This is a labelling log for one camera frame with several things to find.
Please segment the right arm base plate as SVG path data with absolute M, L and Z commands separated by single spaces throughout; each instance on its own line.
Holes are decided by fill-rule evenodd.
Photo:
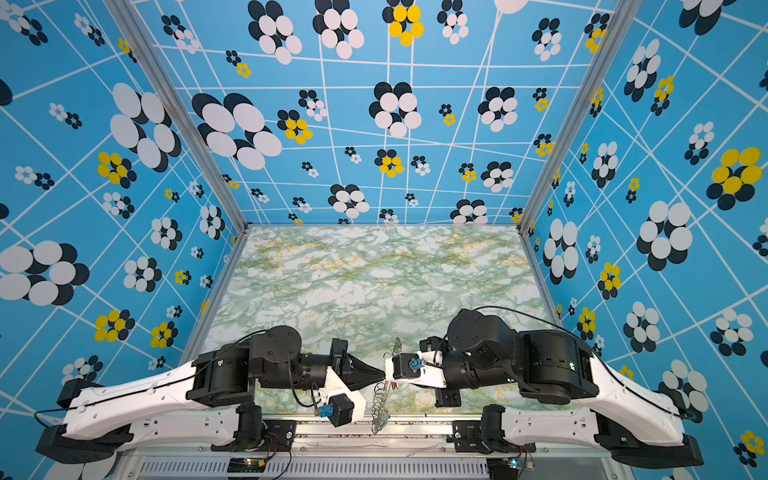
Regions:
M 509 453 L 513 456 L 535 453 L 534 443 L 517 444 L 507 440 L 500 426 L 493 426 L 482 420 L 456 420 L 452 423 L 452 432 L 446 437 L 457 453 Z

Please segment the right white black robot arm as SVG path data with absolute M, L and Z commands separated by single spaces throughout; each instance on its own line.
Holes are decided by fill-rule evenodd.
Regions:
M 556 411 L 490 404 L 455 444 L 481 454 L 528 459 L 539 442 L 606 451 L 641 469 L 698 467 L 704 457 L 685 432 L 684 409 L 609 367 L 581 338 L 560 328 L 519 332 L 496 315 L 462 309 L 441 337 L 428 337 L 402 361 L 409 382 L 458 407 L 464 390 L 514 384 L 521 397 Z

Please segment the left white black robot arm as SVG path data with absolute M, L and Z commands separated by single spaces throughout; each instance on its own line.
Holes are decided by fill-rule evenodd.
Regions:
M 35 448 L 61 464 L 106 460 L 149 443 L 208 443 L 240 452 L 274 444 L 265 430 L 257 389 L 307 391 L 309 405 L 335 427 L 363 418 L 362 389 L 384 371 L 334 339 L 326 355 L 304 353 L 286 325 L 248 334 L 166 373 L 115 386 L 69 380 L 57 400 L 65 417 L 43 429 Z

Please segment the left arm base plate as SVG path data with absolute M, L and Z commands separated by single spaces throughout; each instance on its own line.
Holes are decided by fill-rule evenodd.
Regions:
M 259 420 L 253 426 L 240 423 L 221 445 L 211 445 L 214 452 L 290 452 L 298 422 Z

